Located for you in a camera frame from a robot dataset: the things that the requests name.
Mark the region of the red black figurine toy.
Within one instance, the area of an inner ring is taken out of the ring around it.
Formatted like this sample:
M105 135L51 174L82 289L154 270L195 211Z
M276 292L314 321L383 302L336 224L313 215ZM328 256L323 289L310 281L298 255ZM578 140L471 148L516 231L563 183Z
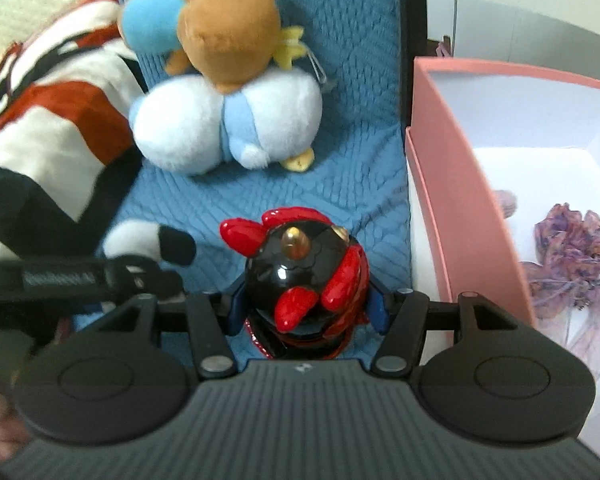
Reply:
M365 321L370 289L370 265L356 238L301 206L270 209L259 221L227 219L219 232L246 258L240 305L261 353L278 360L339 356Z

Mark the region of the purple ribbon scrunchie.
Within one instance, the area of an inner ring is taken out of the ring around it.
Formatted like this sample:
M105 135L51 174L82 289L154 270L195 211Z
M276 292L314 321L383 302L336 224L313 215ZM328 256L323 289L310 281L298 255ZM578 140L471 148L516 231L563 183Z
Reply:
M534 226L521 263L538 329L600 378L600 216L556 204Z

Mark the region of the white and blue plush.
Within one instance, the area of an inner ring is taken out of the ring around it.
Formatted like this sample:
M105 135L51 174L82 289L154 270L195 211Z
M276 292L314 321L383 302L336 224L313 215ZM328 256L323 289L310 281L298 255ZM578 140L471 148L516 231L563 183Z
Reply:
M133 103L129 123L140 152L163 170L198 176L237 162L305 172L322 113L313 76L269 68L230 94L200 75L163 81Z

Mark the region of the brown bear plush blue shirt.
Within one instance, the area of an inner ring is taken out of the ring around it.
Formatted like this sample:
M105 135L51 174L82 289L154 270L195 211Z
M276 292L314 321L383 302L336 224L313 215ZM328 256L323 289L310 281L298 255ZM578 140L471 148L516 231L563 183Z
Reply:
M168 75L193 67L224 94L309 54L303 29L282 25L276 0L125 0L118 29L132 51L165 54Z

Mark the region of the small panda plush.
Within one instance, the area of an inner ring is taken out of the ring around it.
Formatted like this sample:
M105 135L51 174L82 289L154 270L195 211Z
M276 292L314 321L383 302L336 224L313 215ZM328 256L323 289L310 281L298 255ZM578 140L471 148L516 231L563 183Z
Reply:
M114 226L102 241L107 258L139 256L190 266L197 253L194 238L187 232L157 222L128 219Z

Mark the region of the striped orange black white blanket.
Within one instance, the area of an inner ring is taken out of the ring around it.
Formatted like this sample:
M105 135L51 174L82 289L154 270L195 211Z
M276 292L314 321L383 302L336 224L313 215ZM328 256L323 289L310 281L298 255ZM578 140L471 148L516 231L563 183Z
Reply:
M82 0L0 61L0 259L91 255L140 171L119 11Z

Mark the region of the pink cardboard storage box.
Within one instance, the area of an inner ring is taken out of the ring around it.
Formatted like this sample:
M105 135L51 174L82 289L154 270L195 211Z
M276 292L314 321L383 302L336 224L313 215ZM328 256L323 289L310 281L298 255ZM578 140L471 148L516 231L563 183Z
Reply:
M600 81L418 58L405 141L439 297L480 292L579 359L600 454Z

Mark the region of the blue textured chair cushion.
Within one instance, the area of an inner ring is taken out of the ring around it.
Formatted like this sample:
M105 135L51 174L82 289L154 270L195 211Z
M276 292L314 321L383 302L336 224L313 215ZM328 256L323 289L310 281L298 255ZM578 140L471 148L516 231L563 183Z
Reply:
M348 228L370 272L390 289L412 282L410 207L403 149L406 51L402 0L278 0L299 25L328 79L315 160L303 174L277 165L236 164L188 178L145 164L116 213L189 232L197 255L181 272L190 292L222 292L244 260L221 240L228 218L257 219L280 206L306 206Z

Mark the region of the white plastic chair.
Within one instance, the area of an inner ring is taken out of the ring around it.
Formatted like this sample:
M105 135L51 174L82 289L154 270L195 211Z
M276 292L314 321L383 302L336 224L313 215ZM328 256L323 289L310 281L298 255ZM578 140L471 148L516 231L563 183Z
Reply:
M600 0L425 0L431 55L556 68L600 80Z

